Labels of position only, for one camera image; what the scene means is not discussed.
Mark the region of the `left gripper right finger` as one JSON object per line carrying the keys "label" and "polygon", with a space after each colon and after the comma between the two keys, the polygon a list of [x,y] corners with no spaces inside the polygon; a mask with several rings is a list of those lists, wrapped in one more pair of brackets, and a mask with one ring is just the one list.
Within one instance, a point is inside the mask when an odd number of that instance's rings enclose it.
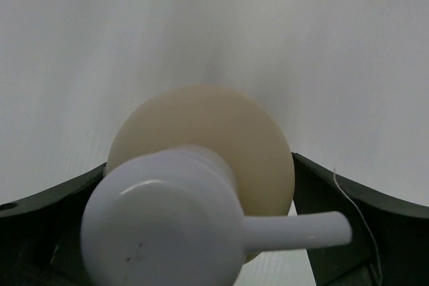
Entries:
{"label": "left gripper right finger", "polygon": [[339,211],[353,240],[309,250],[317,285],[427,285],[428,207],[358,184],[295,153],[298,214]]}

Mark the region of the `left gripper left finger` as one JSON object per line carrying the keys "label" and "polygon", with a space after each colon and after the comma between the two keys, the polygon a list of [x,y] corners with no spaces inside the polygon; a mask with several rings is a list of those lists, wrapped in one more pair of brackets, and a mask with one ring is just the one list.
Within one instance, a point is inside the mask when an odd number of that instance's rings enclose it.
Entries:
{"label": "left gripper left finger", "polygon": [[1,205],[2,285],[90,285],[80,225],[105,165]]}

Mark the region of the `cream pump bottle floral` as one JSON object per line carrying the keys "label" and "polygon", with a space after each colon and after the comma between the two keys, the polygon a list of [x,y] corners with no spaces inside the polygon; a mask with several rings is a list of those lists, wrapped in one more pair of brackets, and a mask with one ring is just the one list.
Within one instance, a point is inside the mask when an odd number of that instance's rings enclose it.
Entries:
{"label": "cream pump bottle floral", "polygon": [[290,216],[292,153],[270,114],[229,88],[159,94],[123,123],[80,228],[95,285],[232,285],[264,251],[349,244],[340,212]]}

